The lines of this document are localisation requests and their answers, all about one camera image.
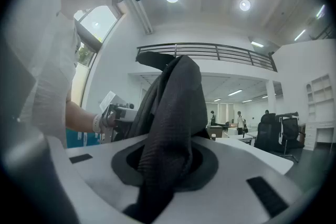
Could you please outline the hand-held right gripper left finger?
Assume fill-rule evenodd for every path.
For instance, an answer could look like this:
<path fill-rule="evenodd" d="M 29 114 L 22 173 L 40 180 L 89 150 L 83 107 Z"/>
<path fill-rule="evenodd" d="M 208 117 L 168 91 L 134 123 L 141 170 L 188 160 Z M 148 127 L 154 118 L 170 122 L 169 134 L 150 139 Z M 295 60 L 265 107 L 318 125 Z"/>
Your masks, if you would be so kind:
<path fill-rule="evenodd" d="M 56 137 L 47 137 L 52 162 L 61 185 L 79 218 L 124 218 L 122 210 L 135 202 L 138 189 L 126 186 L 111 167 L 113 156 L 135 138 L 78 148 L 64 149 Z"/>

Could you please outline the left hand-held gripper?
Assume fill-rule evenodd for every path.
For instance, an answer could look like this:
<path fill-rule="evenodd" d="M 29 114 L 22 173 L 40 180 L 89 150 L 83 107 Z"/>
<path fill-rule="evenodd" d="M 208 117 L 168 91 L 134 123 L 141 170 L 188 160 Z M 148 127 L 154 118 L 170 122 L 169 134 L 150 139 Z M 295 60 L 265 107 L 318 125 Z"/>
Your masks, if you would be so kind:
<path fill-rule="evenodd" d="M 111 143 L 128 138 L 132 123 L 137 114 L 137 110 L 132 103 L 126 103 L 118 95 L 109 91 L 106 97 L 99 103 L 99 107 L 104 113 L 114 112 L 116 114 L 116 127 L 99 135 L 99 143 Z"/>

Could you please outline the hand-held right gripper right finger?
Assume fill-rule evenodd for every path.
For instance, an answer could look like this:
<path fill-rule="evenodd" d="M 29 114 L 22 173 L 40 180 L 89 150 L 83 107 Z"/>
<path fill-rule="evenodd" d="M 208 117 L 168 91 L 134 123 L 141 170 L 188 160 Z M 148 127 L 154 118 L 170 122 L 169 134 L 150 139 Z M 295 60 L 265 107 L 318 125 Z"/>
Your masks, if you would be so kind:
<path fill-rule="evenodd" d="M 261 176 L 292 205 L 302 191 L 286 173 L 293 162 L 232 138 L 193 138 L 218 159 L 216 175 L 202 189 L 177 193 L 157 223 L 264 223 L 270 219 L 247 180 Z"/>

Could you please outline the person's left hand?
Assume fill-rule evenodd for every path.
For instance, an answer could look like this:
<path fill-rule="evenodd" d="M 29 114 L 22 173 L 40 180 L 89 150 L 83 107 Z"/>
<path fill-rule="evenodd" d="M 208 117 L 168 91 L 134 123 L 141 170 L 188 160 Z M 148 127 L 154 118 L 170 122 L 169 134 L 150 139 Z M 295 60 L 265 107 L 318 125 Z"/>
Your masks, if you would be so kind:
<path fill-rule="evenodd" d="M 115 113 L 104 113 L 102 114 L 100 120 L 100 130 L 101 133 L 105 133 L 106 131 L 111 130 L 112 128 L 116 127 L 117 123 L 115 122 Z"/>

